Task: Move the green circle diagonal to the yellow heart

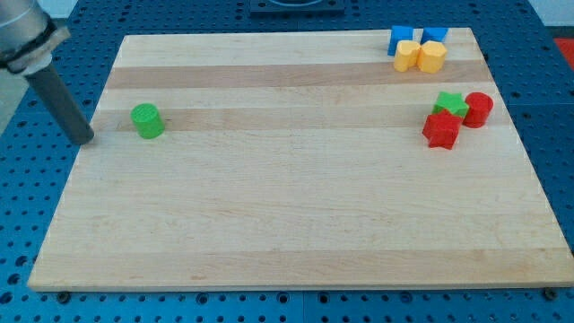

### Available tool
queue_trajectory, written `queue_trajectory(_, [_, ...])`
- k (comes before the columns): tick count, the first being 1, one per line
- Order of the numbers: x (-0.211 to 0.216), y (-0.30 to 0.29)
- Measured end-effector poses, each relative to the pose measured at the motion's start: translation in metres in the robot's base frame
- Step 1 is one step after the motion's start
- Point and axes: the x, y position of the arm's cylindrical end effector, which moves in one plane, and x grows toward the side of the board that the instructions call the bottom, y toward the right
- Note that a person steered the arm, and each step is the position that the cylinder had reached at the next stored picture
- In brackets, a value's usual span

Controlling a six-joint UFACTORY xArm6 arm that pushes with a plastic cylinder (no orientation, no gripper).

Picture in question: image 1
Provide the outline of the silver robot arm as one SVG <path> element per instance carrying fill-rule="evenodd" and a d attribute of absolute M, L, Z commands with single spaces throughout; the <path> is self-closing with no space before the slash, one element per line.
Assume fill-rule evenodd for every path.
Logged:
<path fill-rule="evenodd" d="M 52 61 L 52 52 L 71 36 L 36 0 L 1 0 L 1 68 L 34 74 Z"/>

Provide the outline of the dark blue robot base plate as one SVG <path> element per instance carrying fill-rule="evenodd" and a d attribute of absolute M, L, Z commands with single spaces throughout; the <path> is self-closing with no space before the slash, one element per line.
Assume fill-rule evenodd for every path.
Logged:
<path fill-rule="evenodd" d="M 344 0 L 249 0 L 251 17 L 270 14 L 343 13 Z"/>

